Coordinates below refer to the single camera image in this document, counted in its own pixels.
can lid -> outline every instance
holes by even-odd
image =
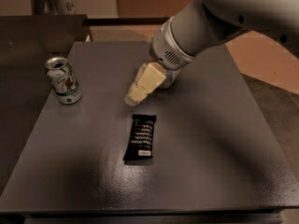
[[[49,70],[58,70],[67,65],[67,59],[65,57],[52,57],[45,63],[45,67]]]

black packet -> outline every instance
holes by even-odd
[[[157,116],[132,115],[133,123],[124,161],[139,161],[152,158],[154,124]]]

soda can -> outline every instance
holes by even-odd
[[[81,90],[75,80],[73,67],[66,58],[53,57],[47,60],[45,67],[46,75],[60,103],[71,105],[81,98]]]

